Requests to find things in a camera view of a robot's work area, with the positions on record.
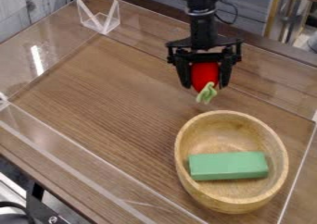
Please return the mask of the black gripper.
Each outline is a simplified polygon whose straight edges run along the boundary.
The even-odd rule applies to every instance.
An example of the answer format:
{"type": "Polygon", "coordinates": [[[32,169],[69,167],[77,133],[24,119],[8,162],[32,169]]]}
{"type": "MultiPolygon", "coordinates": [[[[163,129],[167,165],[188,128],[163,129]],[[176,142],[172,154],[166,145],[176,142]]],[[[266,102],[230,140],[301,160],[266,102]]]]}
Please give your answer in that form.
{"type": "Polygon", "coordinates": [[[191,38],[171,41],[166,44],[167,62],[175,65],[178,78],[184,88],[191,88],[190,63],[219,62],[219,88],[223,89],[230,81],[231,68],[242,61],[242,39],[218,36],[209,49],[194,49],[191,38]]]}

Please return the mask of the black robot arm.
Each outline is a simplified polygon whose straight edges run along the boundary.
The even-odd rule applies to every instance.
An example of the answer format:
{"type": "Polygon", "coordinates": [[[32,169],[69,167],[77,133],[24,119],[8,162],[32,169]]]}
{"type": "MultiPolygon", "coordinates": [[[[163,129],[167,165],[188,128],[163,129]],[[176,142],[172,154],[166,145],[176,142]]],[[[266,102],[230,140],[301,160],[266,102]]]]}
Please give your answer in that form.
{"type": "Polygon", "coordinates": [[[190,36],[166,43],[167,63],[175,66],[178,78],[184,88],[190,89],[193,82],[193,64],[217,63],[219,88],[230,82],[234,65],[242,61],[242,39],[218,34],[217,3],[226,0],[186,0],[186,14],[190,18],[190,36]]]}

